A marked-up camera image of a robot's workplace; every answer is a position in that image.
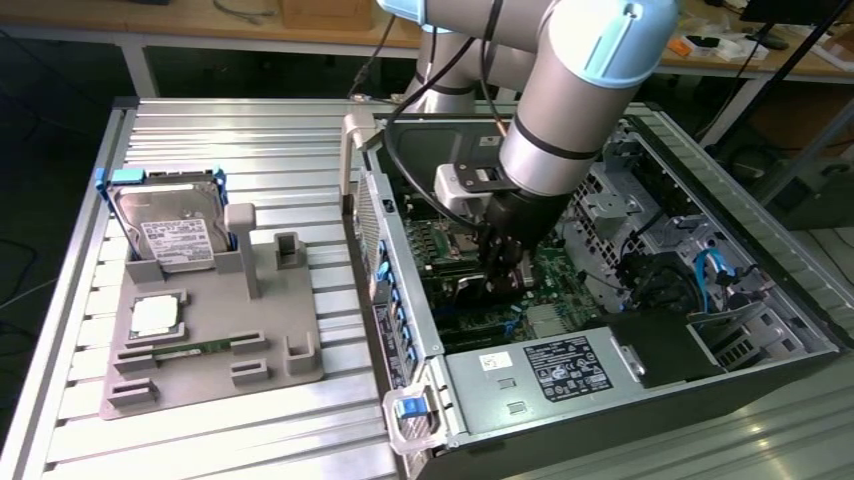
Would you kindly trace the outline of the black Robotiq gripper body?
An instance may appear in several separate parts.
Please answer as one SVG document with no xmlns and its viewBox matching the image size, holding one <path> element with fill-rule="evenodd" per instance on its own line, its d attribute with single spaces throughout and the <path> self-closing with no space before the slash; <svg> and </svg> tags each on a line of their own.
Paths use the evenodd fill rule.
<svg viewBox="0 0 854 480">
<path fill-rule="evenodd" d="M 484 242 L 518 243 L 534 249 L 551 232 L 571 199 L 570 194 L 540 196 L 524 190 L 492 194 L 486 208 Z"/>
</svg>

